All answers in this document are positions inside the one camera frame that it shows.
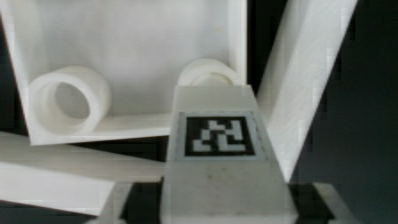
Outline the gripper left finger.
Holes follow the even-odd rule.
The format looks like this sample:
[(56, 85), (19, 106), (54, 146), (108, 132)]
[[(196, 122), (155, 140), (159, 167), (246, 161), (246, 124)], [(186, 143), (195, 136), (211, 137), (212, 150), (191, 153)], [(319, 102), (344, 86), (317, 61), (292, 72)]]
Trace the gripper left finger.
[(159, 187), (159, 182), (116, 183), (86, 224), (159, 224)]

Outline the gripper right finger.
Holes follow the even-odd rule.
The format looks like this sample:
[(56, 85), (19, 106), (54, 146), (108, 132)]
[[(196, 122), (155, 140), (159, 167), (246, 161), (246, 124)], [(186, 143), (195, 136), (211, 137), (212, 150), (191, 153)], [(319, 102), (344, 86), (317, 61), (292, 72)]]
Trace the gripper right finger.
[(294, 224), (362, 224), (328, 183), (291, 183), (298, 212)]

